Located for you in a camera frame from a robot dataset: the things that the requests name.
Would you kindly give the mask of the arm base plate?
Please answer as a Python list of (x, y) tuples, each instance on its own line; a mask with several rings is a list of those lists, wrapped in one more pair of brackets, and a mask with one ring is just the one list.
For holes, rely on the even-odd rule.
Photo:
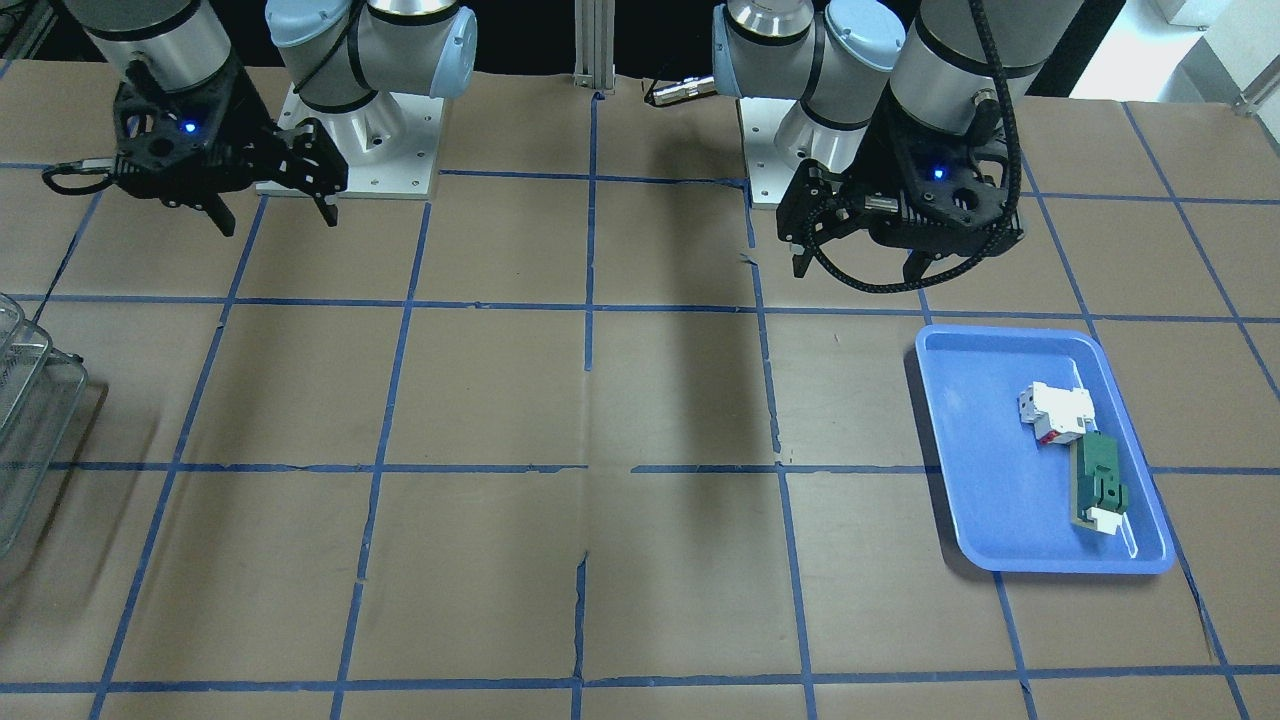
[(279, 124), (315, 119), (325, 128), (349, 167), (340, 199), (429, 200), (449, 105), (439, 97), (381, 92), (355, 111), (326, 114), (302, 102), (291, 86)]
[(742, 97), (739, 118), (755, 209), (778, 206), (801, 160), (832, 164), (838, 133), (815, 123), (797, 100)]

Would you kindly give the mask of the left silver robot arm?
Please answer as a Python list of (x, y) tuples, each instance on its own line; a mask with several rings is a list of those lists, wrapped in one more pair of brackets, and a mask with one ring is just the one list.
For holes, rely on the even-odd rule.
[(1025, 234), (1015, 114), (1079, 1), (727, 1), (713, 79), (788, 100), (794, 173), (774, 213), (792, 272), (865, 293), (954, 281)]

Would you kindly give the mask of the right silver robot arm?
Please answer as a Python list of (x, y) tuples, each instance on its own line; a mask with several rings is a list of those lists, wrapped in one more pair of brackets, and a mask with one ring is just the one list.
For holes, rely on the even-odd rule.
[(214, 1), (69, 1), (113, 67), (114, 152), (46, 168), (55, 193), (118, 187), (202, 213), (225, 236), (225, 195), (271, 182), (310, 199), (326, 225), (353, 167), (406, 145), (397, 97), (454, 99), (470, 86), (476, 13), (460, 1), (261, 1), (266, 35), (302, 111), (276, 118)]

